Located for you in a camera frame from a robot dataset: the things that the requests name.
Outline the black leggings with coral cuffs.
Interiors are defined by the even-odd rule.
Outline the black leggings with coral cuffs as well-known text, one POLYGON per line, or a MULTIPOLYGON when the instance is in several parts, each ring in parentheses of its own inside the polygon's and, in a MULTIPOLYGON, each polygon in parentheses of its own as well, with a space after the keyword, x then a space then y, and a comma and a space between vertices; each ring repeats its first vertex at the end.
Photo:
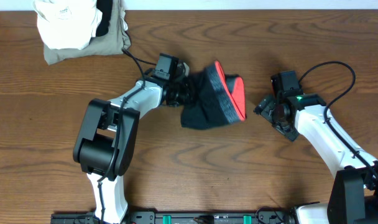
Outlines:
POLYGON ((189 77, 195 87, 195 100, 184 106, 182 127, 206 130, 246 120, 242 77, 225 74, 217 60, 189 77))

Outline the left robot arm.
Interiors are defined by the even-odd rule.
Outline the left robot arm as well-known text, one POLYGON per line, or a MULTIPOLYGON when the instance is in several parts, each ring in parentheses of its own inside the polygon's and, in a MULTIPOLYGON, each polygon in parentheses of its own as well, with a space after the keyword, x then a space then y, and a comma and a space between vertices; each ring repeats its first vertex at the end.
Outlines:
POLYGON ((128 204, 124 174, 132 161, 140 119, 159 106, 181 106, 193 100, 189 66, 160 54, 157 63, 134 86, 111 100, 89 102, 73 148, 73 160, 89 178, 96 210, 94 223, 121 223, 128 204))

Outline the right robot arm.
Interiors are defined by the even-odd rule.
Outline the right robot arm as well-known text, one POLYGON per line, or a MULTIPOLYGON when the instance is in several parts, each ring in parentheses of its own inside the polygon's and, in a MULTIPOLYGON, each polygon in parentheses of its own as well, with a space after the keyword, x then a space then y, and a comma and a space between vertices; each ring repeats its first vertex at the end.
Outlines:
POLYGON ((292 209, 286 223, 378 223, 378 160, 338 124, 325 101, 305 94, 294 71, 271 77, 273 94, 254 112, 290 141, 304 136, 330 170, 334 184, 328 203, 292 209))

